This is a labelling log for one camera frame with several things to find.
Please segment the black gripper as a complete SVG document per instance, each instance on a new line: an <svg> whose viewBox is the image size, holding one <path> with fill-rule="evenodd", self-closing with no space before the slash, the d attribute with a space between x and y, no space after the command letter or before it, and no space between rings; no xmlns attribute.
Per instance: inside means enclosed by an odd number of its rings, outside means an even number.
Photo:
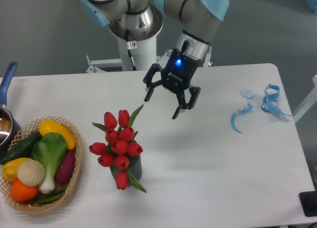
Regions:
<svg viewBox="0 0 317 228"><path fill-rule="evenodd" d="M176 94L178 107L172 119L177 119L180 112L190 110L195 106L200 94L200 87L189 86L198 65L198 59L183 55L178 48L174 48L164 69L158 63L154 63L146 73L143 79L147 91L144 101L148 102L154 89L159 85L163 85L165 89ZM152 79L157 72L161 72L161 79L153 82ZM184 90L188 88L191 97L189 102L186 102Z"/></svg>

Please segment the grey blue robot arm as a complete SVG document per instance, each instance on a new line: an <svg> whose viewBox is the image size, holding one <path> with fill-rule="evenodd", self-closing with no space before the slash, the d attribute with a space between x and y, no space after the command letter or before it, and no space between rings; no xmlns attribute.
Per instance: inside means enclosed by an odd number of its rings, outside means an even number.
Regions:
<svg viewBox="0 0 317 228"><path fill-rule="evenodd" d="M144 70L143 82L149 101L157 86L177 96L173 115L192 109L200 88L191 84L229 7L229 0L81 0L88 17L108 26L118 39L122 68ZM156 62L156 37L163 16L183 24L183 30L165 66Z"/></svg>

